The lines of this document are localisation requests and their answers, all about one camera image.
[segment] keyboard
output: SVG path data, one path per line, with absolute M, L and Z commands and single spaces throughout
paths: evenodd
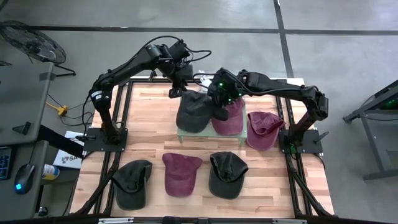
M 11 147 L 0 147 L 0 180 L 10 179 L 13 155 Z

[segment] yellow cable connector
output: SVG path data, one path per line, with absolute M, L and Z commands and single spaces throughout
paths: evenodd
M 63 106 L 63 107 L 60 107 L 60 106 L 54 106 L 54 105 L 52 105 L 51 103 L 49 103 L 49 102 L 45 102 L 47 105 L 49 105 L 49 106 L 51 106 L 52 108 L 54 108 L 54 109 L 56 109 L 57 111 L 58 111 L 58 115 L 59 116 L 65 116 L 66 114 L 67 114 L 67 112 L 68 112 L 68 109 L 69 109 L 69 107 L 68 106 Z

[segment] baseball cap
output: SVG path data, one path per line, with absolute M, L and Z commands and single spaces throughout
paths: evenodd
M 152 172 L 147 160 L 129 162 L 113 175 L 116 202 L 123 210 L 142 209 L 146 205 L 146 182 Z
M 240 134 L 243 131 L 243 107 L 245 102 L 242 98 L 238 98 L 230 105 L 226 105 L 228 111 L 228 119 L 220 121 L 216 118 L 211 119 L 214 130 L 221 135 L 230 136 Z
M 285 121 L 269 112 L 251 112 L 248 114 L 248 145 L 259 151 L 270 149 L 276 141 L 279 129 Z
M 167 194 L 174 197 L 191 195 L 202 160 L 176 153 L 166 153 L 162 159 L 166 166 L 164 185 Z
M 214 103 L 211 98 L 193 90 L 182 93 L 177 112 L 177 127 L 191 133 L 203 131 L 213 116 Z
M 232 152 L 217 152 L 210 155 L 210 192 L 224 199 L 235 199 L 242 190 L 244 174 L 248 165 Z

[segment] paper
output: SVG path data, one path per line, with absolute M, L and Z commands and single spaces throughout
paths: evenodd
M 83 133 L 76 133 L 73 131 L 67 131 L 65 134 L 66 138 L 75 138 L 76 136 L 81 136 Z M 71 139 L 71 141 L 76 141 L 76 143 L 84 146 L 84 143 L 81 141 L 78 141 L 77 139 Z M 66 153 L 65 151 L 62 151 L 61 149 L 58 150 L 58 154 L 54 159 L 53 165 L 55 166 L 62 166 L 62 167 L 69 167 L 69 168 L 74 168 L 74 169 L 80 169 L 81 168 L 81 159 L 77 158 L 76 156 L 73 156 L 69 153 Z

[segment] dark gray cap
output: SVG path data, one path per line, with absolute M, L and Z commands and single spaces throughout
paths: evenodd
M 235 199 L 239 196 L 248 165 L 232 152 L 210 155 L 211 170 L 209 189 L 217 197 Z
M 211 98 L 193 90 L 182 93 L 178 108 L 177 127 L 191 133 L 203 131 L 213 116 L 214 103 Z
M 145 207 L 146 182 L 151 172 L 152 163 L 142 159 L 129 162 L 113 175 L 119 208 L 137 210 Z

